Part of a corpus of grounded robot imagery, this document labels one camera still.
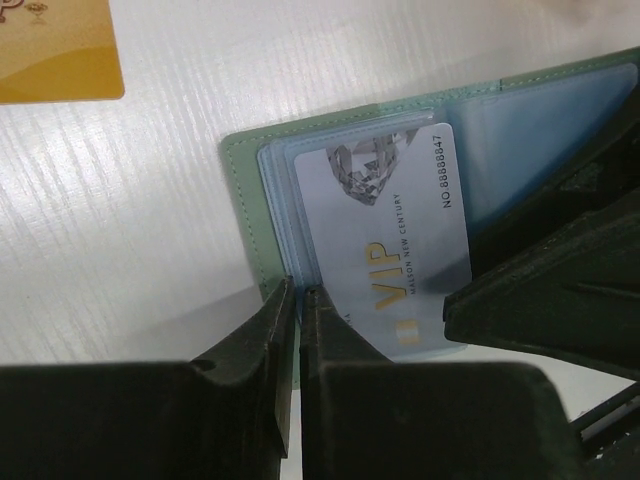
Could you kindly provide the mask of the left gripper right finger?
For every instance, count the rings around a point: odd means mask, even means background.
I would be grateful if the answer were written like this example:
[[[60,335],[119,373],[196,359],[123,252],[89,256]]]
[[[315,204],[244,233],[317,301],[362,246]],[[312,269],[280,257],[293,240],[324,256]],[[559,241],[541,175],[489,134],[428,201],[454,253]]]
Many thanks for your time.
[[[560,398],[538,368],[390,361],[325,289],[304,297],[302,468],[307,479],[579,479]]]

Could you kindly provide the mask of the tan gold credit card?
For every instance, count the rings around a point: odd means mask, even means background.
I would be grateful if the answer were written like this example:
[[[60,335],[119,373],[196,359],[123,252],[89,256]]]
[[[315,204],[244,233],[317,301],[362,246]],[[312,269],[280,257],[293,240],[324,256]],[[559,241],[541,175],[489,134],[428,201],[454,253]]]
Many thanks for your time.
[[[107,0],[3,1],[0,35],[3,104],[124,95]]]

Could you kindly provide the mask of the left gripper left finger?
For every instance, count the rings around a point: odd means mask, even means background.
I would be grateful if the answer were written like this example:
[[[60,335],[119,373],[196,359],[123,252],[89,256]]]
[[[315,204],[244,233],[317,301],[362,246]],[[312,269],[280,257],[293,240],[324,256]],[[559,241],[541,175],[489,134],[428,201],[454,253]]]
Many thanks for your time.
[[[295,288],[190,361],[1,371],[5,479],[276,479],[289,448]]]

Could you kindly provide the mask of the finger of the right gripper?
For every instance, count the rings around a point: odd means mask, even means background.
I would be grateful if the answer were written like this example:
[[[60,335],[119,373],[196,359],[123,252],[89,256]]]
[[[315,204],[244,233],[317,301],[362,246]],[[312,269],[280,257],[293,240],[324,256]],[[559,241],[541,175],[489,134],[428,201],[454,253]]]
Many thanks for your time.
[[[454,341],[639,376],[639,97],[471,242]]]

